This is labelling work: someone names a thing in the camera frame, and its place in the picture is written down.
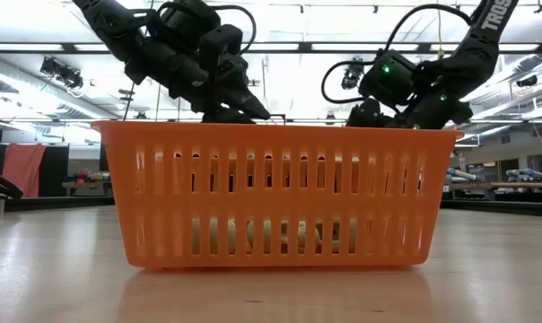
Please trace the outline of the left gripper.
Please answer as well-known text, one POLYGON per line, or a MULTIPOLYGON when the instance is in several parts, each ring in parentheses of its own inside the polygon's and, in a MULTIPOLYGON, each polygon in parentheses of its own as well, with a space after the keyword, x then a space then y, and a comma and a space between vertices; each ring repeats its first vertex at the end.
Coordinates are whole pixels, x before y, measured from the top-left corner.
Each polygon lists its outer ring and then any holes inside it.
POLYGON ((210 74, 200 67, 198 56, 178 53, 152 40, 130 55, 125 73, 136 83, 146 77, 154 79, 168 89, 173 99, 181 97, 193 111, 205 112, 203 123, 254 124, 251 118, 267 120, 271 114, 249 90, 247 67, 242 57, 226 54, 211 80, 210 74), (231 109, 219 109, 222 103, 231 109))

